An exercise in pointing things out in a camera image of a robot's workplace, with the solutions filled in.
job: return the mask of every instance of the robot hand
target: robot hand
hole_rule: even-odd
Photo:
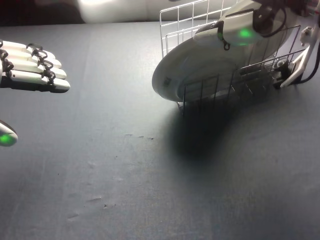
[[[0,88],[51,93],[70,89],[60,61],[42,46],[0,40],[0,60]],[[15,130],[0,120],[0,146],[12,146],[17,140]]]

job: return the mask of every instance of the dish rack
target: dish rack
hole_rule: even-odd
[[[208,24],[215,24],[225,11],[229,10],[238,0],[234,0],[234,2],[228,1],[229,5],[225,5],[225,1],[221,0],[221,6],[219,7],[217,7],[216,0],[212,0],[212,2],[213,6],[211,6],[210,0],[197,0],[160,11],[162,58],[176,46],[192,38],[199,28]],[[166,18],[165,14],[168,13],[170,16],[176,14],[176,20],[164,21]],[[228,87],[224,89],[219,87],[219,79],[222,78],[220,75],[214,75],[186,84],[184,86],[183,101],[177,102],[182,115],[186,115],[187,109],[196,109],[199,113],[204,112],[204,110],[213,111],[218,102],[231,106],[234,103],[245,103],[249,99],[266,96],[271,85],[276,88],[279,87],[280,85],[277,86],[277,78],[280,74],[283,74],[283,72],[280,72],[275,65],[278,66],[279,62],[282,62],[280,65],[286,64],[292,66],[293,64],[291,63],[305,50],[301,47],[300,42],[296,41],[301,32],[301,26],[296,25],[283,29],[278,34],[282,34],[283,38],[288,31],[290,31],[290,37],[286,43],[281,46],[281,39],[276,52],[267,59],[263,56],[262,59],[265,60],[261,62],[251,62],[251,55],[256,47],[256,45],[254,45],[247,60],[247,65],[230,73],[231,77]],[[203,97],[204,86],[208,89],[209,82],[211,83],[210,87],[212,88],[211,92],[213,94],[209,97],[208,95]],[[198,85],[198,88],[201,86],[199,100],[189,102],[188,93],[194,89],[194,85]]]

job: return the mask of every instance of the table surface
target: table surface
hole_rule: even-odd
[[[0,118],[19,136],[0,149],[0,239],[320,238],[320,73],[190,123],[152,88],[157,22],[1,38],[53,52],[71,90],[0,89]]]

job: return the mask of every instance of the white wire rack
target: white wire rack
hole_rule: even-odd
[[[195,14],[196,6],[199,4],[206,4],[206,12],[201,14]],[[191,8],[192,15],[181,19],[181,12],[184,8]],[[161,50],[162,57],[168,54],[172,49],[194,36],[194,33],[201,27],[214,24],[223,15],[224,11],[227,11],[231,7],[224,6],[224,0],[222,0],[222,5],[219,9],[213,9],[209,11],[210,0],[197,0],[194,2],[186,3],[180,6],[171,7],[160,11],[160,35],[161,35]],[[177,14],[176,21],[163,21],[163,14],[167,12],[175,11]],[[288,64],[291,64],[301,52],[302,49],[299,42],[296,42],[299,33],[301,32],[301,26],[296,25],[294,27],[283,29],[280,33],[281,41],[276,52],[269,58],[265,59],[263,56],[263,61],[261,62],[251,62],[251,55],[255,50],[256,46],[251,49],[251,54],[247,61],[247,66],[235,70],[230,73],[230,82],[226,85],[223,84],[219,79],[223,76],[215,75],[207,77],[206,79],[199,79],[198,81],[188,83],[184,86],[183,102],[178,102],[178,107],[182,114],[185,115],[186,107],[197,106],[200,110],[203,108],[204,103],[210,107],[209,109],[214,109],[216,100],[223,99],[225,103],[230,101],[231,96],[235,96],[237,100],[245,99],[244,96],[249,95],[250,97],[256,96],[257,91],[263,90],[265,93],[268,92],[269,86],[277,80],[278,72],[275,72],[273,66],[280,59],[286,59]],[[287,42],[281,47],[282,39],[286,34],[290,34]],[[266,45],[265,53],[267,51],[269,42]],[[191,96],[194,89],[201,89],[199,100],[191,102],[188,97]],[[205,91],[210,91],[210,97],[205,93]]]

